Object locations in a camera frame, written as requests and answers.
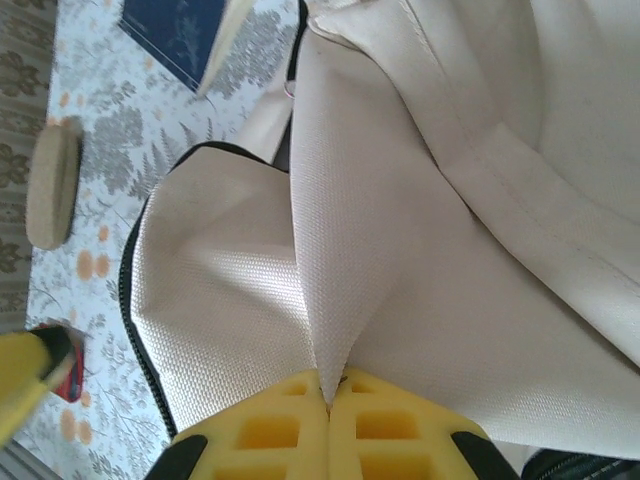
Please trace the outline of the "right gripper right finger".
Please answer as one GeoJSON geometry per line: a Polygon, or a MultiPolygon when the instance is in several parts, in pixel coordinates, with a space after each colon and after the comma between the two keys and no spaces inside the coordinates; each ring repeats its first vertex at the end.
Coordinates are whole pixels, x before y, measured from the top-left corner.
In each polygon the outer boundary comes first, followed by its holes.
{"type": "Polygon", "coordinates": [[[329,420],[331,479],[517,479],[468,418],[355,368],[329,420]]]}

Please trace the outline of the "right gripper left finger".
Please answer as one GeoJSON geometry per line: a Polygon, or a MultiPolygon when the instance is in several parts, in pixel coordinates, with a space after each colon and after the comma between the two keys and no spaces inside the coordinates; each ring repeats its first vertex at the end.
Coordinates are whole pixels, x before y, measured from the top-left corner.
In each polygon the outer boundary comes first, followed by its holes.
{"type": "Polygon", "coordinates": [[[329,415],[306,370],[179,433],[166,479],[326,479],[329,415]]]}

